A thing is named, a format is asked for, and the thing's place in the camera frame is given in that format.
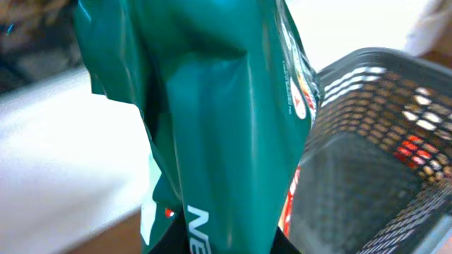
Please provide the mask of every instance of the plastic basket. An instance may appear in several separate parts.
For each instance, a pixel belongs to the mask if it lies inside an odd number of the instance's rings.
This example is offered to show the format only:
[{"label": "plastic basket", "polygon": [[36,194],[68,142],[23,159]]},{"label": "plastic basket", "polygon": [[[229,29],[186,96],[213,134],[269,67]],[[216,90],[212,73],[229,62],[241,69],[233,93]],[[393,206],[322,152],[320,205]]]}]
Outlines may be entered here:
[{"label": "plastic basket", "polygon": [[310,253],[433,253],[452,219],[452,71],[361,49],[320,73],[289,240]]}]

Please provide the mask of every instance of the wooden surface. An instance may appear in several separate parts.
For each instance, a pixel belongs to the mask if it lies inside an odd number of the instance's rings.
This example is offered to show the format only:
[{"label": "wooden surface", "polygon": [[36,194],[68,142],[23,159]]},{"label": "wooden surface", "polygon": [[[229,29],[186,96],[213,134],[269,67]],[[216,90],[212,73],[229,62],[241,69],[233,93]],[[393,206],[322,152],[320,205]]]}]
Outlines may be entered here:
[{"label": "wooden surface", "polygon": [[120,222],[66,254],[141,253],[140,213]]}]

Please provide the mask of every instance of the green plastic bag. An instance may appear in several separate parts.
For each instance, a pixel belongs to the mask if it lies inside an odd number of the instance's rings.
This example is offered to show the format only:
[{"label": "green plastic bag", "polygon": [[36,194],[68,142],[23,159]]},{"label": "green plastic bag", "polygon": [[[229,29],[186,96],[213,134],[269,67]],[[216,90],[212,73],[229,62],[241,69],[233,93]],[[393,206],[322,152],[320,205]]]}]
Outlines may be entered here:
[{"label": "green plastic bag", "polygon": [[79,0],[93,92],[141,111],[161,177],[149,252],[269,253],[321,94],[283,0]]}]

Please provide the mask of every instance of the blurry background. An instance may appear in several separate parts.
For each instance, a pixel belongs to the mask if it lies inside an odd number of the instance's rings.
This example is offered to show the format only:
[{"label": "blurry background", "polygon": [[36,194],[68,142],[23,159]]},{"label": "blurry background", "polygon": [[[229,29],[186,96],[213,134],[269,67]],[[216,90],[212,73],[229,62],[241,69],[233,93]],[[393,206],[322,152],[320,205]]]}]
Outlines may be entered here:
[{"label": "blurry background", "polygon": [[[452,64],[449,0],[287,3],[318,71],[362,47]],[[0,0],[0,253],[139,253],[157,175],[138,110],[90,94],[75,4]]]}]

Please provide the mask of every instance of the shopping basket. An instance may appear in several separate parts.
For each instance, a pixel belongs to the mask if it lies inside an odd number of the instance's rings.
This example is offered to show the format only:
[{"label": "shopping basket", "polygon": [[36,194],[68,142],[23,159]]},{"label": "shopping basket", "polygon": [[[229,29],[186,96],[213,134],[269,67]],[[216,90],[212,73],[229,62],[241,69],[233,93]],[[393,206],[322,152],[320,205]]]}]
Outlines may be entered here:
[{"label": "shopping basket", "polygon": [[310,253],[434,253],[452,229],[452,71],[361,49],[319,73],[289,240]]}]

